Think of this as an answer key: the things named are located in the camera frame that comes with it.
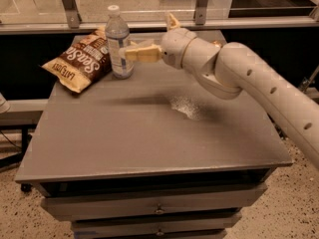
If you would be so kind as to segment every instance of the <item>drawer handle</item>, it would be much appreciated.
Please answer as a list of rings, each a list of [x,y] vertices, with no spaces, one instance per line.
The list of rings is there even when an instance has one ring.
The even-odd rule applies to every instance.
[[[157,236],[163,236],[165,233],[161,231],[161,229],[159,229],[159,231],[156,233]]]
[[[164,214],[164,210],[161,209],[160,204],[158,205],[158,209],[156,209],[155,214],[156,214],[156,215],[162,215],[162,214]]]

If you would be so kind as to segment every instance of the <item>water bottle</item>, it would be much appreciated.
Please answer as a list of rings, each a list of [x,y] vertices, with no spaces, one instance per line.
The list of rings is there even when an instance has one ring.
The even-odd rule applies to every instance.
[[[130,29],[121,18],[118,5],[111,5],[108,10],[110,19],[106,26],[106,36],[113,74],[119,79],[126,79],[132,75],[134,65],[132,61],[120,57],[119,49],[130,44]]]

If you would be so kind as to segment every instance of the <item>bottle label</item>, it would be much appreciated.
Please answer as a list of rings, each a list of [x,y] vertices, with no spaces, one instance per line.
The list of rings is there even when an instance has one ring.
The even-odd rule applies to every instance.
[[[128,77],[132,73],[133,62],[122,59],[119,49],[130,44],[130,35],[125,38],[115,39],[108,37],[108,48],[112,62],[112,69],[118,77]]]

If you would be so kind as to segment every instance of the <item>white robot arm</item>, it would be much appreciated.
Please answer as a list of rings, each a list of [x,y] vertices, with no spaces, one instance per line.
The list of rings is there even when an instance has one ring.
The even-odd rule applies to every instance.
[[[127,58],[152,62],[151,57],[161,57],[168,65],[188,70],[221,99],[234,99],[246,90],[319,169],[319,106],[248,47],[228,43],[220,48],[187,29],[175,28],[163,35],[155,50],[154,46],[151,52],[131,50]]]

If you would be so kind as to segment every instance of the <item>floor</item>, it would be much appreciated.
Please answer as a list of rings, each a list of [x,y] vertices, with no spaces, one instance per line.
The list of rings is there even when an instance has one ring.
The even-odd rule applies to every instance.
[[[8,134],[19,144],[19,134]],[[268,190],[242,219],[227,230],[224,239],[319,238],[319,172],[289,139],[284,142],[294,159],[291,167],[278,168],[266,181]],[[0,135],[0,157],[16,149]],[[0,238],[73,238],[69,222],[58,222],[40,207],[35,189],[23,193],[14,182],[17,165],[0,170]]]

